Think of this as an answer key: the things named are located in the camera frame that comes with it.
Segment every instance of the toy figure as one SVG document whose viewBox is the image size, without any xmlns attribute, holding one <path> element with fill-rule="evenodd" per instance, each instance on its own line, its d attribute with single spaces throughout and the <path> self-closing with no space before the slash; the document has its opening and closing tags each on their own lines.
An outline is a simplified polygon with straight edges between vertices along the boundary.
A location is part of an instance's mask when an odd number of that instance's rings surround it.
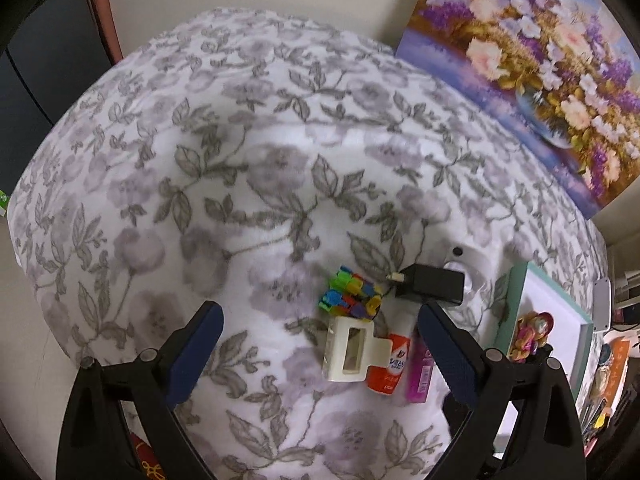
<svg viewBox="0 0 640 480">
<path fill-rule="evenodd" d="M 371 320 L 376 317 L 381 303 L 382 291 L 377 285 L 341 266 L 318 306 L 334 316 Z"/>
<path fill-rule="evenodd" d="M 516 339 L 509 352 L 509 359 L 515 363 L 523 363 L 527 357 L 535 355 L 538 348 L 546 344 L 553 327 L 554 318 L 548 312 L 525 314 L 516 324 Z"/>
</svg>

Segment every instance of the floral bedspread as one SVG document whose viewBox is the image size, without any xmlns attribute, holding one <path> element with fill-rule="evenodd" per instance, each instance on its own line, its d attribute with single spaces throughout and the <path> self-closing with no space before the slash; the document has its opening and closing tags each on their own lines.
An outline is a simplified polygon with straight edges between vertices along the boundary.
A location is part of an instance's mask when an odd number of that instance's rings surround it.
<svg viewBox="0 0 640 480">
<path fill-rule="evenodd" d="M 316 304 L 341 264 L 381 281 L 466 244 L 492 279 L 534 260 L 587 312 L 606 273 L 594 225 L 498 123 L 386 46 L 273 12 L 206 12 L 109 70 L 36 152 L 9 221 L 76 362 L 130 360 L 203 299 L 223 306 L 177 409 L 220 479 L 423 478 L 446 448 L 439 374 L 413 405 L 402 384 L 322 378 Z M 492 288 L 449 310 L 482 343 Z"/>
</svg>

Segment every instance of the flower painting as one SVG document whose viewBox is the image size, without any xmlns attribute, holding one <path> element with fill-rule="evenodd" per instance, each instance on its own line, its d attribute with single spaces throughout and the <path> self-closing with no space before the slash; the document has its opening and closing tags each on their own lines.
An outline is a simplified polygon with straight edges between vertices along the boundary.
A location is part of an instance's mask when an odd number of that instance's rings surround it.
<svg viewBox="0 0 640 480">
<path fill-rule="evenodd" d="M 640 174 L 640 58 L 601 0 L 418 0 L 397 56 L 510 129 L 587 218 Z"/>
</svg>

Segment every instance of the red cloth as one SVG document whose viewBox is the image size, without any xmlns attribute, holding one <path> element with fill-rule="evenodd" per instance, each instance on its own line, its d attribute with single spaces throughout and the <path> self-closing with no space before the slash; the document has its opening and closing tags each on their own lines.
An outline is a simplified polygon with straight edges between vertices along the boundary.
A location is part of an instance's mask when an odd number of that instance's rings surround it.
<svg viewBox="0 0 640 480">
<path fill-rule="evenodd" d="M 138 455 L 142 469 L 146 473 L 146 477 L 152 480 L 166 480 L 166 476 L 164 476 L 164 472 L 151 446 L 135 433 L 131 433 L 130 437 L 133 442 L 133 447 L 136 448 L 136 454 Z"/>
</svg>

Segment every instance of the colorful fidget toy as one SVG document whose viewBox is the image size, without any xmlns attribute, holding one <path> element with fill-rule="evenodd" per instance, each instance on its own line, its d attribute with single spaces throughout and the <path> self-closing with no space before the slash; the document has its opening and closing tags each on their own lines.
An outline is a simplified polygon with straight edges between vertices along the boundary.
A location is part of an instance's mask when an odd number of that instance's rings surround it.
<svg viewBox="0 0 640 480">
<path fill-rule="evenodd" d="M 341 266 L 318 306 L 334 316 L 371 320 L 376 317 L 381 303 L 382 291 L 377 285 Z"/>
</svg>

